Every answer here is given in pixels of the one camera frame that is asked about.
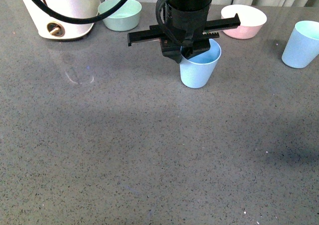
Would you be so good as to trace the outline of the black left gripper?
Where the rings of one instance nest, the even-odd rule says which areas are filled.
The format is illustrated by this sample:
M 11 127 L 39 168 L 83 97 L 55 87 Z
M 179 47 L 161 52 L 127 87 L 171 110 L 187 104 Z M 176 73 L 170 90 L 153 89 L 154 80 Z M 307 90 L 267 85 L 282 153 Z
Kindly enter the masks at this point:
M 186 16 L 169 19 L 164 25 L 151 25 L 148 30 L 128 33 L 128 46 L 135 43 L 159 40 L 162 55 L 180 64 L 182 56 L 191 59 L 210 49 L 209 40 L 219 37 L 225 29 L 241 24 L 238 14 L 234 17 L 203 21 Z

